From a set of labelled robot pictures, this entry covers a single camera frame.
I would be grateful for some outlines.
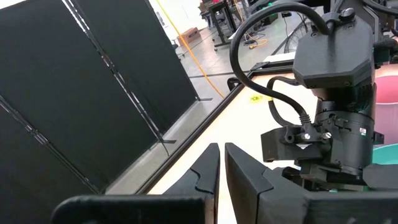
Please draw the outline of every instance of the metal frame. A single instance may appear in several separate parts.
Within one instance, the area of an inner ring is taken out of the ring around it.
[[[248,77],[250,79],[262,75],[277,75],[280,73],[292,72],[293,60],[280,62],[269,62],[260,69],[252,70]],[[146,194],[151,188],[169,171],[178,159],[188,150],[188,148],[199,138],[207,127],[220,115],[221,112],[235,99],[244,88],[243,84],[238,84],[226,98],[205,118],[204,121],[189,135],[186,140],[168,157],[163,164],[138,188],[136,194]]]

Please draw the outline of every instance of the concrete floor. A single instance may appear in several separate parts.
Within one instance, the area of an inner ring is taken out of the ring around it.
[[[279,15],[277,20],[261,32],[265,34],[262,39],[267,39],[267,44],[250,50],[249,47],[245,47],[241,43],[239,61],[243,70],[250,70],[255,63],[261,62],[271,55],[286,39],[286,33],[290,34],[301,23],[299,16],[294,13],[291,17],[285,19],[287,30],[285,29],[283,18]],[[203,29],[200,33],[201,38],[191,42],[190,48],[204,71],[211,75],[210,80],[226,96],[229,93],[226,81],[234,77],[229,62],[229,46],[218,47],[218,51],[215,52],[214,44],[220,42],[215,28]],[[186,48],[179,47],[176,49],[176,53],[179,55],[181,64],[190,77],[199,97],[212,98],[212,100],[195,102],[164,135],[164,139],[177,140],[177,142],[175,144],[156,144],[152,146],[108,188],[107,194],[133,194],[136,192],[144,181],[166,160],[168,156],[166,150],[169,154],[173,153],[222,100],[222,97],[207,82]]]

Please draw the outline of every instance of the white table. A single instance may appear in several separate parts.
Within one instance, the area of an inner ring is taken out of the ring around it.
[[[277,54],[270,55],[263,60],[263,62],[280,62],[284,60],[294,60],[296,52],[286,53],[286,54]]]
[[[291,54],[275,55],[267,60],[289,59]],[[398,73],[397,65],[390,65],[377,71],[377,76]],[[293,77],[293,74],[285,74],[286,77]],[[272,76],[254,77],[253,81],[265,86]],[[290,86],[282,82],[276,82],[274,89],[284,93],[298,101],[309,113],[312,120],[315,116],[317,99],[312,92],[302,86]],[[236,98],[221,112],[221,114],[210,124],[203,134],[187,149],[182,157],[172,166],[172,168],[161,178],[151,189],[150,194],[162,194],[172,186],[198,159],[200,154],[210,143],[217,142],[221,153],[220,167],[220,194],[218,203],[218,223],[234,224],[233,206],[229,196],[226,182],[226,172],[224,163],[224,144],[233,142],[235,145],[246,151],[252,157],[262,162],[260,135],[278,128],[279,125],[272,119],[266,97],[262,101],[253,103],[251,97],[259,95],[257,92],[243,88]],[[276,107],[283,118],[299,124],[297,113],[289,105],[276,100]],[[274,169],[276,167],[293,166],[292,161],[277,161],[264,163]]]

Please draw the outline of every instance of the yellow tape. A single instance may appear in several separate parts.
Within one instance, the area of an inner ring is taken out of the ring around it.
[[[259,102],[261,102],[263,100],[272,101],[274,99],[272,97],[264,96],[264,95],[252,95],[252,97],[250,97],[250,102],[251,103],[259,103]]]

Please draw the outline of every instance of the box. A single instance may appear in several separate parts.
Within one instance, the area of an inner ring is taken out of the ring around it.
[[[185,42],[189,44],[190,42],[194,41],[195,39],[200,37],[200,33],[198,28],[191,28],[184,33],[181,34],[182,38],[184,38]],[[180,46],[184,46],[184,43],[180,39],[180,37],[177,37],[178,41],[180,42]]]
[[[205,6],[205,4],[203,2],[201,2],[199,4],[198,8],[200,9],[200,12],[202,12],[202,13],[207,11],[207,7]]]

